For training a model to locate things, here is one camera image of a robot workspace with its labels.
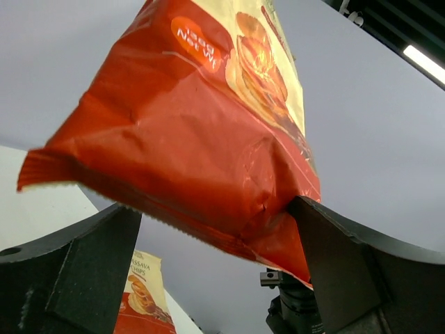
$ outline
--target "white wall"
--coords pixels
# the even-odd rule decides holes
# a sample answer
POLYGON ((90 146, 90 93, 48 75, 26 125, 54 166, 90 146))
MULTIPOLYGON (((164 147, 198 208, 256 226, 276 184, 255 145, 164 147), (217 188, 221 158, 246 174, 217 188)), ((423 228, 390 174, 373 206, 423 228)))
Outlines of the white wall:
POLYGON ((75 185, 17 193, 17 174, 25 156, 26 151, 0 145, 0 251, 39 239, 97 213, 75 185))
MULTIPOLYGON (((18 10, 31 10, 29 1, 2 3, 0 31, 8 33, 0 34, 0 143, 44 143, 142 0, 117 10, 120 1, 101 2, 103 8, 86 0, 42 0, 27 16, 18 10), (72 13, 88 28, 70 22, 72 13), (63 33, 48 38, 42 27, 50 31, 52 24, 63 33), (45 36, 44 44, 32 42, 45 36)), ((297 57, 324 203, 387 234, 445 251, 445 92, 322 1, 275 3, 297 57)), ((99 208, 106 205, 90 198, 99 208)), ((276 292, 259 287, 258 266, 149 218, 138 246, 163 258, 166 288, 204 329, 270 333, 264 319, 276 292)))

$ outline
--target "ceiling light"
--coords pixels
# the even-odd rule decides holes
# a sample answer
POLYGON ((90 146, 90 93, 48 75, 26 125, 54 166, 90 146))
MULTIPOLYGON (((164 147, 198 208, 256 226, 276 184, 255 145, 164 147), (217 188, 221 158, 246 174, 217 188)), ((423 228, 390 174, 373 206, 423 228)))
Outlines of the ceiling light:
POLYGON ((445 84, 445 70, 427 56, 422 54, 418 49, 410 45, 403 51, 403 53, 407 57, 411 58, 411 60, 417 63, 425 71, 445 84))

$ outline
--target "food image on bag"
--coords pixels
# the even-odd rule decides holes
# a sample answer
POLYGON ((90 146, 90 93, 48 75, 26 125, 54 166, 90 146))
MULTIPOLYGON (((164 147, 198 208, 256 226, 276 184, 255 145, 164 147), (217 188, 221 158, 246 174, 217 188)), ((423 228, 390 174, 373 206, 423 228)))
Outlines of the food image on bag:
POLYGON ((113 334, 175 334, 161 275, 161 259, 134 251, 113 334))
POLYGON ((146 1, 17 188, 64 182, 308 283, 284 209, 320 187, 270 0, 146 1))

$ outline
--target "cassava chips bag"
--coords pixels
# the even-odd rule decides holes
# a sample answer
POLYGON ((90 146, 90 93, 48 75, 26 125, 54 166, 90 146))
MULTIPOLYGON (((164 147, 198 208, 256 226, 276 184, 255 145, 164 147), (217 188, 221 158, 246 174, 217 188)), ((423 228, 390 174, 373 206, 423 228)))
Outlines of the cassava chips bag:
POLYGON ((18 190, 79 182, 307 282, 296 195, 319 200, 302 88, 267 0, 149 0, 18 190))
POLYGON ((134 251, 113 334, 175 334, 161 275, 161 259, 134 251))

